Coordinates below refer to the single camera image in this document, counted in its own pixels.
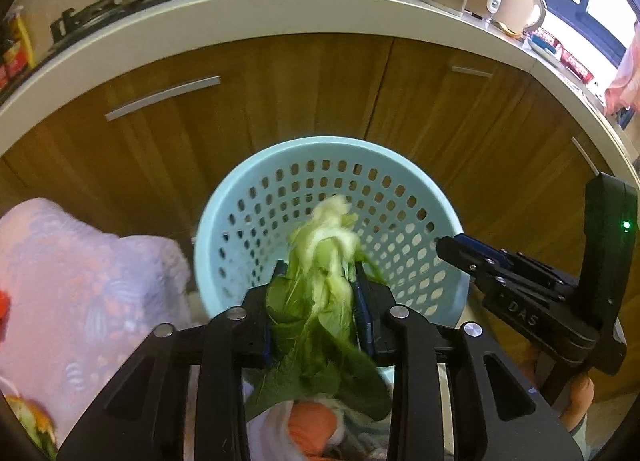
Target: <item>plastic colander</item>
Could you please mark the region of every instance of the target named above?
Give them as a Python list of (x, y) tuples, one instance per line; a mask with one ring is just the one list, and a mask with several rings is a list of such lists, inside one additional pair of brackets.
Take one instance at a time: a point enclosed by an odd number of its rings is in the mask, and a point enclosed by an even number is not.
[(267, 284), (276, 261), (287, 260), (288, 236), (333, 194), (346, 196), (358, 213), (354, 230), (396, 301), (434, 323), (455, 326), (469, 277), (435, 251), (438, 237), (462, 232), (449, 200), (408, 159), (337, 136), (264, 149), (215, 190), (195, 246), (196, 281), (209, 317)]

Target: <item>orange cloth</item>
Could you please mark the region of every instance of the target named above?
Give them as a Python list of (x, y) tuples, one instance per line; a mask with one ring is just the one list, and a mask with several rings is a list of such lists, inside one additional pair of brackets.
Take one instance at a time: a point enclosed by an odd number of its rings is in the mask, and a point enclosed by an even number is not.
[(302, 401), (291, 408), (289, 436), (309, 461), (325, 460), (320, 456), (337, 426), (335, 414), (322, 403)]

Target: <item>ceramic mug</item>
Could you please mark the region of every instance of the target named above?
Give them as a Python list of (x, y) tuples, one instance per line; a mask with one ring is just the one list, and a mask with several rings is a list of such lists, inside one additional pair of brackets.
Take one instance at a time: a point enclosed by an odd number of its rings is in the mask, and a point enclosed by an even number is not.
[(521, 34), (537, 30), (545, 21), (545, 16), (545, 0), (501, 0), (493, 20), (501, 22), (511, 32)]

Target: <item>food package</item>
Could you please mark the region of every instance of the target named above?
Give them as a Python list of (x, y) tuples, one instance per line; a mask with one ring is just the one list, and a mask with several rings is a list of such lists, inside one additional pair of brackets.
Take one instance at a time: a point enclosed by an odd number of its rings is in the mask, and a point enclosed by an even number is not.
[(29, 67), (33, 69), (33, 67), (35, 66), (33, 46), (31, 45), (31, 39), (29, 37), (29, 32), (27, 31), (27, 26), (24, 24), (22, 10), (22, 6), (16, 6), (7, 14), (4, 20), (9, 26), (14, 40), (21, 43), (27, 59), (27, 63), (29, 64)]

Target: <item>bok choy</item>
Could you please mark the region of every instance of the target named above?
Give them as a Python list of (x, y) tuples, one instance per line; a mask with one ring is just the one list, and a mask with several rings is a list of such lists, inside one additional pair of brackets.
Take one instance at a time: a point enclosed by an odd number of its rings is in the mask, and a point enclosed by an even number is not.
[(247, 419), (281, 401), (318, 394), (374, 421), (391, 411), (385, 382), (353, 341), (347, 276), (366, 256), (353, 232), (357, 216), (349, 209), (343, 196), (330, 197), (289, 237), (287, 273), (271, 282), (266, 295), (278, 361), (247, 399)]

